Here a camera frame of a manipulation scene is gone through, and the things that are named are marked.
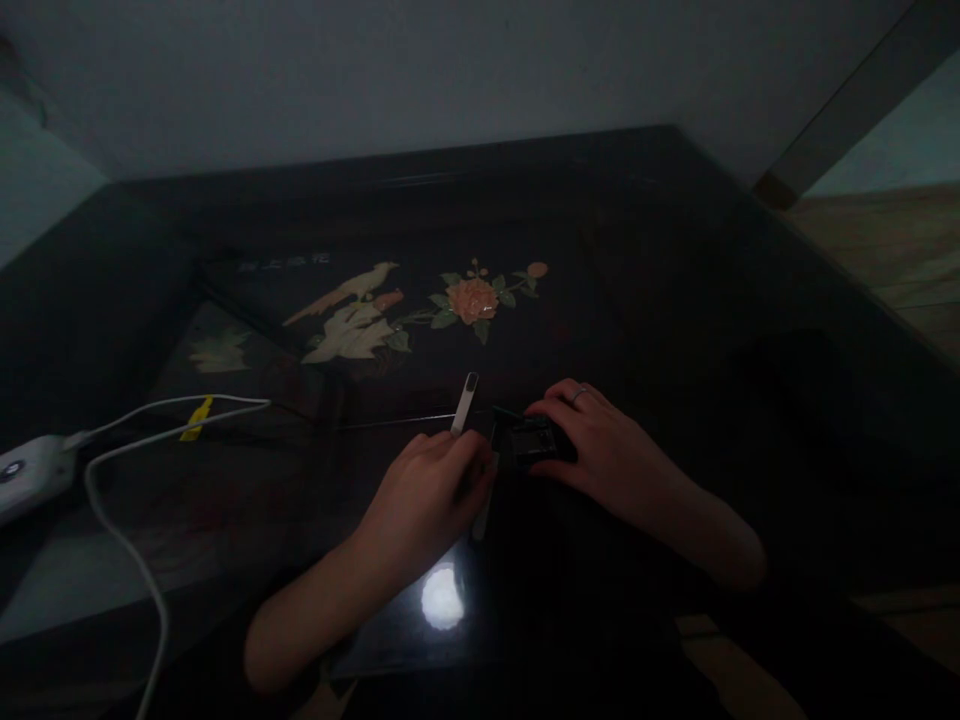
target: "yellow tag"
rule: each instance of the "yellow tag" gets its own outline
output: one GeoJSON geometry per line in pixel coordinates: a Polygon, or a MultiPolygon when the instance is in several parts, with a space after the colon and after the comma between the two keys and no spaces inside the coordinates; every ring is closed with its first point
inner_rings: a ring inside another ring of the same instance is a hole
{"type": "MultiPolygon", "coordinates": [[[[213,403],[213,395],[207,395],[207,399],[203,401],[203,405],[198,407],[193,411],[193,415],[190,416],[190,422],[188,425],[193,425],[195,422],[200,422],[207,415],[210,414],[210,405],[213,403]]],[[[200,437],[200,431],[203,430],[203,426],[197,428],[192,428],[180,435],[180,442],[193,442],[198,437],[200,437]]]]}

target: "white wall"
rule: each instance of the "white wall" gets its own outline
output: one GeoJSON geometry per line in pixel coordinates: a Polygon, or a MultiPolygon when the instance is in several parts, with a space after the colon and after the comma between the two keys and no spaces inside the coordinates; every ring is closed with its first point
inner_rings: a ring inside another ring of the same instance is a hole
{"type": "Polygon", "coordinates": [[[119,178],[679,123],[761,175],[911,0],[0,0],[119,178]]]}
{"type": "Polygon", "coordinates": [[[806,197],[960,182],[960,52],[853,146],[806,197]]]}
{"type": "Polygon", "coordinates": [[[106,182],[0,91],[0,267],[106,182]]]}

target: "finger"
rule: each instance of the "finger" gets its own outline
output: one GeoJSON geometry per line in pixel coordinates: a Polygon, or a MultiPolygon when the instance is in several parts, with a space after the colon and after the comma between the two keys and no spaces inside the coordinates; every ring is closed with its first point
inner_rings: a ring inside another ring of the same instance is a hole
{"type": "Polygon", "coordinates": [[[590,395],[591,395],[598,403],[600,403],[601,407],[605,407],[605,408],[607,408],[607,410],[616,410],[616,409],[617,409],[616,406],[615,406],[612,402],[610,402],[609,400],[607,400],[606,395],[604,395],[602,392],[600,392],[599,390],[597,390],[593,385],[591,385],[590,383],[584,383],[583,386],[587,389],[587,391],[590,393],[590,395]]]}
{"type": "Polygon", "coordinates": [[[562,398],[566,400],[572,408],[580,412],[590,412],[600,407],[597,399],[587,392],[580,392],[580,388],[586,387],[572,378],[561,380],[556,385],[547,389],[544,399],[562,398]]]}
{"type": "Polygon", "coordinates": [[[577,444],[577,439],[581,437],[584,416],[563,402],[563,400],[558,400],[557,398],[537,400],[537,402],[528,407],[523,414],[527,416],[546,415],[563,428],[563,431],[574,445],[577,444]]]}
{"type": "Polygon", "coordinates": [[[489,461],[493,451],[487,439],[476,430],[468,430],[447,451],[444,463],[459,479],[474,462],[489,461]]]}
{"type": "Polygon", "coordinates": [[[417,448],[417,453],[425,453],[433,450],[435,447],[443,445],[446,442],[453,440],[453,433],[449,430],[444,430],[439,432],[436,435],[428,437],[420,446],[417,448]]]}
{"type": "Polygon", "coordinates": [[[564,485],[586,492],[586,480],[589,477],[582,469],[576,465],[565,463],[560,460],[541,460],[532,465],[527,474],[535,477],[549,477],[559,480],[564,485]]]}
{"type": "Polygon", "coordinates": [[[486,470],[472,480],[466,494],[453,509],[458,528],[467,528],[480,514],[496,475],[497,469],[492,464],[488,464],[486,470]]]}
{"type": "Polygon", "coordinates": [[[424,441],[427,439],[426,433],[419,433],[413,436],[413,439],[407,443],[407,446],[400,451],[400,454],[397,457],[403,457],[405,455],[412,455],[417,451],[417,448],[420,447],[424,441]]]}

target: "white cable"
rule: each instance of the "white cable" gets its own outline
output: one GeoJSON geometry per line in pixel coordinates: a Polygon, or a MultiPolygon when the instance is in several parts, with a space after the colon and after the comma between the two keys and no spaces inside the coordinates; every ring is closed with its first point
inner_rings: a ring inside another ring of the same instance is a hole
{"type": "MultiPolygon", "coordinates": [[[[84,438],[90,438],[94,435],[103,432],[104,430],[109,430],[112,427],[120,424],[124,420],[128,420],[139,412],[146,410],[147,408],[156,407],[157,405],[167,405],[169,403],[175,402],[184,402],[187,400],[205,400],[209,395],[191,395],[189,397],[182,398],[173,398],[171,400],[160,400],[159,402],[150,403],[149,405],[144,405],[141,408],[129,412],[124,415],[119,420],[115,420],[112,423],[108,423],[103,427],[97,428],[96,430],[86,433],[84,438]]],[[[187,430],[192,430],[195,427],[200,427],[201,425],[207,425],[209,423],[217,422],[219,420],[226,420],[227,418],[237,417],[238,415],[244,415],[246,413],[257,412],[258,410],[264,410],[270,405],[269,400],[256,399],[256,398],[241,398],[235,397],[233,395],[213,395],[215,398],[220,398],[221,400],[235,400],[237,402],[245,403],[256,403],[256,407],[251,408],[242,408],[240,410],[232,410],[228,413],[223,413],[221,415],[214,415],[213,417],[208,417],[203,420],[200,420],[195,423],[189,423],[187,425],[181,425],[178,428],[173,430],[167,430],[166,432],[158,433],[156,435],[151,435],[148,438],[143,440],[137,440],[136,442],[129,443],[123,447],[119,447],[116,450],[110,450],[105,452],[103,455],[99,455],[87,464],[87,469],[83,474],[83,482],[87,488],[87,496],[90,498],[90,507],[93,509],[93,514],[96,516],[97,520],[100,521],[100,524],[106,528],[107,532],[113,535],[116,538],[123,548],[130,554],[130,557],[134,559],[137,563],[137,567],[140,568],[140,574],[143,576],[144,582],[147,584],[147,588],[150,590],[150,596],[153,598],[154,604],[157,606],[157,614],[160,616],[160,640],[157,643],[157,653],[153,660],[153,667],[150,670],[150,677],[147,680],[147,686],[144,688],[143,697],[140,699],[140,708],[137,710],[136,720],[145,720],[147,716],[147,711],[150,709],[150,701],[153,699],[153,691],[156,689],[157,680],[160,677],[160,670],[163,665],[163,656],[167,650],[167,641],[170,637],[170,610],[167,608],[167,603],[163,599],[163,592],[160,590],[160,585],[157,583],[157,579],[154,577],[153,573],[150,570],[150,567],[147,565],[146,560],[140,555],[137,551],[137,548],[134,547],[133,543],[130,542],[127,537],[121,532],[113,521],[107,517],[106,511],[103,509],[103,504],[100,501],[100,494],[97,492],[96,481],[94,479],[93,471],[94,469],[103,462],[111,458],[115,458],[118,455],[122,455],[125,452],[130,450],[136,450],[141,448],[144,445],[149,445],[155,443],[158,440],[163,440],[164,438],[172,437],[174,435],[179,435],[180,433],[186,432],[187,430]]]]}
{"type": "Polygon", "coordinates": [[[67,444],[65,449],[69,450],[72,448],[76,448],[80,445],[85,445],[90,440],[92,440],[94,436],[99,435],[105,430],[114,428],[117,425],[120,425],[121,423],[125,423],[134,415],[139,415],[144,410],[160,407],[161,405],[171,405],[173,403],[186,402],[187,400],[206,400],[208,397],[212,397],[215,400],[231,400],[233,402],[253,403],[256,405],[263,405],[264,407],[270,404],[269,400],[264,400],[263,398],[242,398],[242,397],[237,397],[236,395],[219,395],[219,394],[210,394],[210,393],[207,393],[206,395],[185,395],[183,397],[170,398],[168,400],[157,400],[156,402],[142,405],[138,407],[136,410],[131,410],[123,417],[118,418],[113,422],[107,423],[106,425],[102,425],[93,430],[84,430],[83,432],[79,432],[76,435],[71,435],[69,438],[67,438],[67,444]]]}

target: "orange flower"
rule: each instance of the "orange flower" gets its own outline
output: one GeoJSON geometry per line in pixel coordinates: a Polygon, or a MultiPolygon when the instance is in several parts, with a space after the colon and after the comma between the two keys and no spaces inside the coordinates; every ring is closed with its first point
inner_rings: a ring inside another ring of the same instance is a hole
{"type": "Polygon", "coordinates": [[[477,320],[490,320],[497,314],[497,293],[486,280],[461,280],[458,285],[447,288],[450,308],[467,325],[477,320]]]}
{"type": "Polygon", "coordinates": [[[549,270],[550,268],[547,267],[546,263],[541,263],[541,262],[530,263],[527,266],[527,275],[529,275],[532,278],[539,279],[539,278],[542,278],[544,275],[546,275],[547,271],[549,270]]]}

